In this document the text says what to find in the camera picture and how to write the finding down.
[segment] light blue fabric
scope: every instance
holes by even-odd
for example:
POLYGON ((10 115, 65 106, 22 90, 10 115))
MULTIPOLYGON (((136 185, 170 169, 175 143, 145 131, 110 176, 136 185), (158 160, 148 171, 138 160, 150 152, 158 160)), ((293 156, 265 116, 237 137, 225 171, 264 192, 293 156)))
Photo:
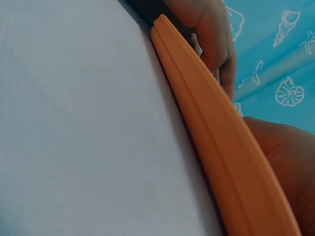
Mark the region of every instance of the light blue fabric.
POLYGON ((314 0, 225 0, 244 116, 315 133, 314 0))

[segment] seashell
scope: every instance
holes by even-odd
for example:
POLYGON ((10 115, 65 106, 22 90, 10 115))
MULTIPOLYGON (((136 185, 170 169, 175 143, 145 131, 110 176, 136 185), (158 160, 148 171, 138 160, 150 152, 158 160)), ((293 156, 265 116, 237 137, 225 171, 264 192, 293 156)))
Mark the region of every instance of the seashell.
POLYGON ((295 86, 290 77, 283 80, 277 91, 275 100, 286 107, 294 107, 304 99, 304 89, 301 86, 295 86))

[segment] finger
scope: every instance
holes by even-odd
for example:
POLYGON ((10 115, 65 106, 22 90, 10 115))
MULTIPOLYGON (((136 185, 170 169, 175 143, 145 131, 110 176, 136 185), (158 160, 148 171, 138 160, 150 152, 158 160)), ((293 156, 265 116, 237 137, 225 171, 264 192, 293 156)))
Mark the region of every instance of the finger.
POLYGON ((237 57, 231 35, 230 22, 227 14, 225 14, 225 35, 227 59, 220 67, 220 85, 225 93, 228 95, 228 97, 232 100, 235 90, 237 57))
POLYGON ((166 0, 166 4, 183 25, 195 28, 202 48, 201 59, 211 72, 220 68, 227 59, 225 15, 220 0, 166 0))

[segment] seashell print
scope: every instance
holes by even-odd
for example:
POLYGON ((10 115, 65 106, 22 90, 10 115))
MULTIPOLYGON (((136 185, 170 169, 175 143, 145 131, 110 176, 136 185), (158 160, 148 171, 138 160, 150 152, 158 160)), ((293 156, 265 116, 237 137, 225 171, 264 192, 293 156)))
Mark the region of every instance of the seashell print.
POLYGON ((283 80, 277 91, 275 100, 286 107, 294 107, 304 99, 304 89, 301 86, 295 86, 290 77, 283 80))
POLYGON ((293 12, 293 11, 284 11, 281 14, 281 22, 278 26, 278 33, 276 35, 276 39, 273 43, 273 47, 277 47, 281 44, 285 37, 289 34, 291 30, 293 30, 296 26, 296 23, 299 21, 301 16, 301 12, 293 12))
POLYGON ((240 12, 231 7, 225 6, 225 8, 230 20, 232 39, 233 42, 235 42, 238 36, 240 36, 242 33, 243 24, 245 23, 245 17, 240 12))
POLYGON ((234 103, 234 107, 235 109, 238 111, 238 113, 241 115, 241 117, 243 117, 243 113, 242 113, 242 106, 241 106, 241 103, 239 102, 236 102, 234 103))

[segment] skin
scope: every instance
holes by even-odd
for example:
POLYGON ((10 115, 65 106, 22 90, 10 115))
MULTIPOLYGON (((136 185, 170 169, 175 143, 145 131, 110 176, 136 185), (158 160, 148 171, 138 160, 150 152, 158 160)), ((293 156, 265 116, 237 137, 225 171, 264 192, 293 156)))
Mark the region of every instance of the skin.
POLYGON ((230 99, 233 98, 236 54, 229 19, 221 0, 164 0, 182 24, 195 29, 201 59, 230 99))
MULTIPOLYGON (((226 9, 221 0, 164 0, 187 29, 188 42, 233 98, 236 55, 226 9)), ((244 118, 273 168, 301 232, 315 236, 315 136, 300 129, 244 118)))
POLYGON ((264 151, 304 236, 315 235, 315 135, 244 118, 264 151))

